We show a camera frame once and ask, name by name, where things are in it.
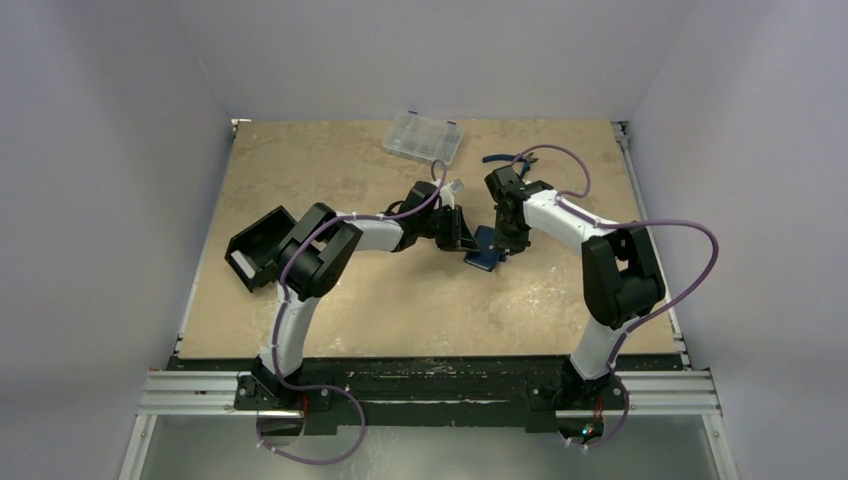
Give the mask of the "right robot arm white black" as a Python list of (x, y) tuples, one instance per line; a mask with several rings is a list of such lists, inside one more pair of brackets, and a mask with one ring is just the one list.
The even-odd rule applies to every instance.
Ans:
[(642, 226), (608, 226), (563, 200), (544, 181), (526, 183), (510, 166), (484, 179), (495, 203), (494, 249), (523, 252), (539, 230), (579, 254), (583, 298), (590, 314), (563, 366), (561, 392), (576, 407), (596, 399), (612, 374), (629, 328), (664, 299), (666, 287), (650, 235)]

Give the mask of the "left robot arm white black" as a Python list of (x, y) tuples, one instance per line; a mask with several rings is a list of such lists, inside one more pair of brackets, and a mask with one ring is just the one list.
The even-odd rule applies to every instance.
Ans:
[(284, 409), (297, 399), (298, 382), (292, 375), (302, 366), (312, 317), (355, 253), (398, 253), (421, 238), (442, 251), (481, 251), (456, 203), (462, 189), (459, 180), (418, 181), (405, 198), (373, 215), (341, 213), (316, 203), (292, 226), (277, 247), (278, 311), (269, 343), (259, 355), (270, 371), (259, 385), (264, 401)]

